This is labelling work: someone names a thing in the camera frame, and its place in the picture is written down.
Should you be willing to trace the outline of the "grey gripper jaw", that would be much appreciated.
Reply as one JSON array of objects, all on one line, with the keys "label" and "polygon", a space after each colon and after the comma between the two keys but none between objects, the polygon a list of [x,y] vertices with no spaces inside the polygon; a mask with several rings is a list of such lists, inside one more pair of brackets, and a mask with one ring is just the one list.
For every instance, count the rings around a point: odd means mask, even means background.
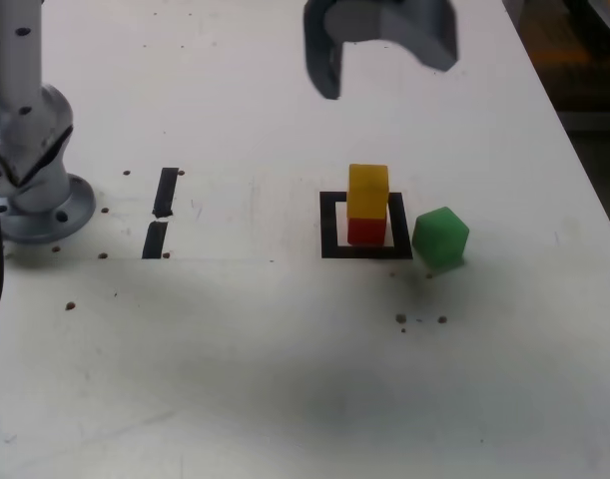
[{"label": "grey gripper jaw", "polygon": [[338,1],[324,14],[338,44],[382,40],[446,72],[458,61],[456,15],[448,1]]},{"label": "grey gripper jaw", "polygon": [[312,84],[328,100],[340,96],[342,45],[328,34],[327,11],[335,0],[308,0],[304,8],[305,65]]}]

